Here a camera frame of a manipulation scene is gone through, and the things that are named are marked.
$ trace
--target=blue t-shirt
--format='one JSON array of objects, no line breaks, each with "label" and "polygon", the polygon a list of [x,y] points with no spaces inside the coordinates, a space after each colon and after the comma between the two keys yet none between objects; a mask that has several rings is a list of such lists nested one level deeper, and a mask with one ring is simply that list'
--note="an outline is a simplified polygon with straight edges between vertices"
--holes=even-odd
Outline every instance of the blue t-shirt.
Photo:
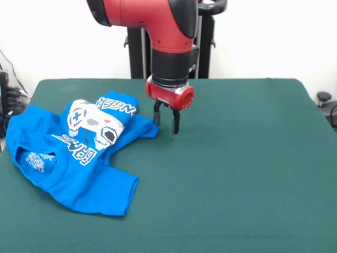
[{"label": "blue t-shirt", "polygon": [[109,157],[158,132],[137,107],[135,98],[116,92],[94,104],[73,101],[61,114],[30,106],[9,122],[12,161],[33,185],[74,211],[124,216],[138,177],[111,167]]}]

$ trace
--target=t-shirt sleeve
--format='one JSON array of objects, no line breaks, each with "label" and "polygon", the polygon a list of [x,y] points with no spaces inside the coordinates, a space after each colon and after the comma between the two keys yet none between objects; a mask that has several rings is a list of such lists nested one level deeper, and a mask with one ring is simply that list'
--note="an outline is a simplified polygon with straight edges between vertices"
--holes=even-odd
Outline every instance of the t-shirt sleeve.
[{"label": "t-shirt sleeve", "polygon": [[125,216],[138,178],[113,167],[105,167],[71,206],[74,211]]}]

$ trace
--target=black cable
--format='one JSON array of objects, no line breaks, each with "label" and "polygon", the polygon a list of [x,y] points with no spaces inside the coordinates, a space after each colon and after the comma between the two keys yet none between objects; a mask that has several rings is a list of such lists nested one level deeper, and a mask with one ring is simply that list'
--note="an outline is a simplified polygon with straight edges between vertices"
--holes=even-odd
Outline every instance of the black cable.
[{"label": "black cable", "polygon": [[22,85],[22,83],[21,83],[21,82],[19,81],[19,79],[17,78],[16,73],[15,73],[15,70],[14,70],[14,66],[13,66],[12,62],[6,57],[6,55],[4,54],[4,52],[1,51],[1,49],[0,49],[0,53],[1,53],[2,56],[5,58],[5,60],[8,61],[8,63],[11,65],[12,70],[13,70],[13,74],[14,74],[14,76],[15,76],[17,82],[18,82],[19,85],[21,86],[22,90],[23,90],[26,94],[28,94],[28,92],[26,91],[26,89],[24,88],[24,86]]}]

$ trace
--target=green table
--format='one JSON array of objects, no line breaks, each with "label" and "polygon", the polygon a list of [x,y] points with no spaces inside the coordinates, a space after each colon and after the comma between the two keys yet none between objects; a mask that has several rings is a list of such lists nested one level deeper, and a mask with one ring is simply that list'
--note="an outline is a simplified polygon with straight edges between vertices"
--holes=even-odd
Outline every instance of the green table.
[{"label": "green table", "polygon": [[[337,138],[296,80],[192,80],[171,133],[111,157],[140,178],[126,217],[69,211],[0,156],[0,252],[335,252]],[[110,90],[140,101],[142,80],[46,80],[31,104],[61,113]]]}]

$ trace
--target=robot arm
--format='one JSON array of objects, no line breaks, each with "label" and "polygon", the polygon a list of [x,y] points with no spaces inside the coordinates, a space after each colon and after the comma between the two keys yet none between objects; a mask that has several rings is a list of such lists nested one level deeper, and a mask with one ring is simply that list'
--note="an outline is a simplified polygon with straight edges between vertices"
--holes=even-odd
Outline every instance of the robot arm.
[{"label": "robot arm", "polygon": [[148,32],[152,75],[146,82],[146,92],[156,101],[154,122],[157,125],[161,104],[173,110],[174,133],[179,131],[179,111],[188,108],[194,98],[188,76],[199,57],[199,48],[194,45],[198,12],[208,15],[210,9],[219,11],[226,2],[214,1],[212,8],[199,3],[198,9],[197,0],[87,0],[99,24],[138,27]]}]

